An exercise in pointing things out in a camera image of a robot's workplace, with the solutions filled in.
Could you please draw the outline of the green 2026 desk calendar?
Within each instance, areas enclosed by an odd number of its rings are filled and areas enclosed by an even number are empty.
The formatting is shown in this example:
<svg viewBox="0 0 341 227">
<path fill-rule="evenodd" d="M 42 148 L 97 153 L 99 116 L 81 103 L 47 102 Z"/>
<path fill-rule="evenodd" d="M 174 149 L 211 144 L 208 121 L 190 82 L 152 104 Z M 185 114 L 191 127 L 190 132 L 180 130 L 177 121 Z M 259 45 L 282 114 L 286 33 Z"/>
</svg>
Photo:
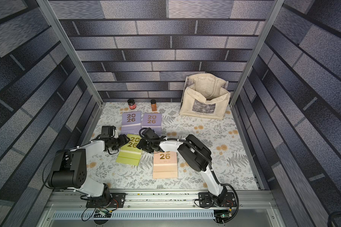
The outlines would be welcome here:
<svg viewBox="0 0 341 227">
<path fill-rule="evenodd" d="M 142 156 L 142 150 L 137 148 L 141 137 L 139 135 L 127 134 L 129 142 L 120 148 L 116 162 L 120 164 L 128 164 L 138 166 Z"/>
</svg>

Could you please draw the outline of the peach 2026 desk calendar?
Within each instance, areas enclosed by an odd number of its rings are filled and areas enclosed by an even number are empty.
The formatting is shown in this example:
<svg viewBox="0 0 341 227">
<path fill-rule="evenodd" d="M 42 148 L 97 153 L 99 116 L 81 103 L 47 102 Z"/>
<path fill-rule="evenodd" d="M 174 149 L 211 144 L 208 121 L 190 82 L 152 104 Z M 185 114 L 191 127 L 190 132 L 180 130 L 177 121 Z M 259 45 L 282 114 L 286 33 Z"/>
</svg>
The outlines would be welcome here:
<svg viewBox="0 0 341 227">
<path fill-rule="evenodd" d="M 153 156 L 153 179 L 178 177 L 177 153 L 160 152 Z"/>
</svg>

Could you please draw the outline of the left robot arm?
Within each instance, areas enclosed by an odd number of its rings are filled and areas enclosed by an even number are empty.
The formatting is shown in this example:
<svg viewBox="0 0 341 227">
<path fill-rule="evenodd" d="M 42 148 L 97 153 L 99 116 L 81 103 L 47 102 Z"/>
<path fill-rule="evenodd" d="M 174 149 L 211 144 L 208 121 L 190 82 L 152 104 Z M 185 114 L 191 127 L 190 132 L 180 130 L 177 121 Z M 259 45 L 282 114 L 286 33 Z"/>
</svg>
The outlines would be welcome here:
<svg viewBox="0 0 341 227">
<path fill-rule="evenodd" d="M 87 158 L 101 152 L 119 151 L 129 142 L 126 135 L 117 135 L 116 127 L 103 126 L 101 134 L 90 142 L 58 151 L 47 179 L 49 188 L 74 190 L 81 193 L 88 205 L 109 206 L 112 202 L 109 187 L 87 176 Z"/>
</svg>

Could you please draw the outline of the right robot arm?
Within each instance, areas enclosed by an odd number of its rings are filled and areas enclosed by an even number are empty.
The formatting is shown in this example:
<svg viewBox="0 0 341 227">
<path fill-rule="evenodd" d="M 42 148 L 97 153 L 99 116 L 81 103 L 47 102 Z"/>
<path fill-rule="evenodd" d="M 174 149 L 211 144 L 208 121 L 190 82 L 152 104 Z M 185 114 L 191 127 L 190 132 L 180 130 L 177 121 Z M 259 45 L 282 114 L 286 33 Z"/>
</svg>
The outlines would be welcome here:
<svg viewBox="0 0 341 227">
<path fill-rule="evenodd" d="M 226 202 L 227 188 L 219 182 L 212 168 L 212 152 L 196 136 L 190 134 L 184 139 L 168 138 L 158 136 L 151 128 L 140 129 L 139 136 L 141 140 L 137 148 L 148 153 L 177 151 L 194 171 L 201 174 L 211 200 L 218 206 Z"/>
</svg>

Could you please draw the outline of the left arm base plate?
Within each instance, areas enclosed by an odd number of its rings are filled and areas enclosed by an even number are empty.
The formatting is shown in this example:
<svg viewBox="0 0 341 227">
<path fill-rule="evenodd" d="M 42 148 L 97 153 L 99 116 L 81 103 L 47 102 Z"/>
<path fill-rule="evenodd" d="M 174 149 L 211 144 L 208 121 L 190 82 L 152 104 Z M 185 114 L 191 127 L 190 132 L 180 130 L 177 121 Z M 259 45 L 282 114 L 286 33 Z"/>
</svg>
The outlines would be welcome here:
<svg viewBox="0 0 341 227">
<path fill-rule="evenodd" d="M 89 201 L 87 201 L 86 208 L 123 208 L 126 195 L 126 193 L 111 193 L 110 198 L 91 198 Z"/>
</svg>

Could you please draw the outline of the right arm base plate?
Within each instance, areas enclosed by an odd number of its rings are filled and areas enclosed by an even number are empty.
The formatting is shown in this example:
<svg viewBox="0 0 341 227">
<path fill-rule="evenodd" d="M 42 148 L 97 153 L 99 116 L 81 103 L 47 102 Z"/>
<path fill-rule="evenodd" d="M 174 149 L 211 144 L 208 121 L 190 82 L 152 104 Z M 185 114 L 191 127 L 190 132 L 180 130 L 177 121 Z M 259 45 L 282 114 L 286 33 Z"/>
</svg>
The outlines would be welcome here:
<svg viewBox="0 0 341 227">
<path fill-rule="evenodd" d="M 237 207 L 235 194 L 227 192 L 220 200 L 210 193 L 198 193 L 199 207 L 211 208 L 211 207 Z"/>
</svg>

